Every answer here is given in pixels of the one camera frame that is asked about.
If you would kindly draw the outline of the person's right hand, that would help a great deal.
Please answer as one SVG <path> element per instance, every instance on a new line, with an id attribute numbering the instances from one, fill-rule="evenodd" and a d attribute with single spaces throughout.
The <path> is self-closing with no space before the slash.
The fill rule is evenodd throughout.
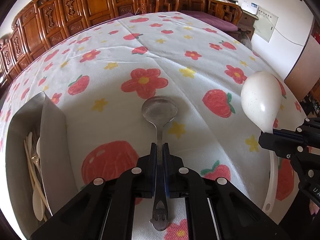
<path id="1" fill-rule="evenodd" d="M 319 211 L 319 207 L 313 201 L 310 201 L 309 210 L 310 210 L 310 215 L 315 216 Z"/>

